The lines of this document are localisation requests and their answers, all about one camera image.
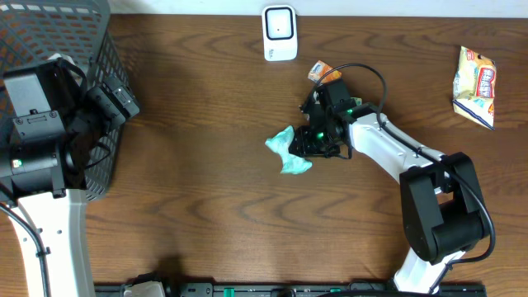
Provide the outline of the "orange tissue pack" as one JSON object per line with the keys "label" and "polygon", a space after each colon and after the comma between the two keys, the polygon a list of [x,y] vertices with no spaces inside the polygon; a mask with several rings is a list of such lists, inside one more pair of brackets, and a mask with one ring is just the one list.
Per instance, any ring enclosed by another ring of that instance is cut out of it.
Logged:
{"label": "orange tissue pack", "polygon": [[308,79],[316,83],[326,73],[328,73],[328,75],[321,81],[322,84],[330,83],[342,77],[341,72],[334,71],[331,66],[321,60],[318,60],[315,65],[310,69],[308,73]]}

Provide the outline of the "teal packet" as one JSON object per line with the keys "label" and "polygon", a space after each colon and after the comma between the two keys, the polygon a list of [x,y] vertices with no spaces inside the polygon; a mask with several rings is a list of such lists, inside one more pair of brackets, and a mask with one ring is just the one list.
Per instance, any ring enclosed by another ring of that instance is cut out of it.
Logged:
{"label": "teal packet", "polygon": [[280,157],[282,162],[281,174],[298,175],[307,172],[313,164],[289,151],[295,136],[294,128],[290,125],[265,141],[265,145]]}

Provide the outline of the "white blue snack bag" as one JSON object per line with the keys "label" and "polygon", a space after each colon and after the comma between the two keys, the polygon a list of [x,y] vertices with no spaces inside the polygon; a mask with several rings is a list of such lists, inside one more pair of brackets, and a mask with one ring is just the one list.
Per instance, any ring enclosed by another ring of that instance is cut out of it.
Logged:
{"label": "white blue snack bag", "polygon": [[454,112],[489,130],[494,130],[494,99],[497,68],[489,59],[467,47],[460,47],[453,81]]}

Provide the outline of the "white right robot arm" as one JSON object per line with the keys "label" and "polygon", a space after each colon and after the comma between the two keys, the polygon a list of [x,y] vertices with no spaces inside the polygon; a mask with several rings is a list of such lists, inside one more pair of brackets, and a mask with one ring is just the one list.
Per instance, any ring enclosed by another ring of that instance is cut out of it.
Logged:
{"label": "white right robot arm", "polygon": [[495,229],[474,164],[464,153],[428,148],[393,125],[380,107],[358,104],[341,80],[317,84],[300,110],[307,125],[295,130],[290,153],[301,158],[362,153],[399,185],[403,230],[410,246],[392,279],[397,291],[435,294],[453,265]]}

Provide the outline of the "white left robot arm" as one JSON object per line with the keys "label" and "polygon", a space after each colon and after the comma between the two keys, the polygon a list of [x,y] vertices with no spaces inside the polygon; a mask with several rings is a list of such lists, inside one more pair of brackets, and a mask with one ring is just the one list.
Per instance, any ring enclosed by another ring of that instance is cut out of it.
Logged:
{"label": "white left robot arm", "polygon": [[1,147],[1,211],[15,229],[31,296],[93,296],[86,172],[108,118],[85,73],[53,59],[4,73],[17,140]]}

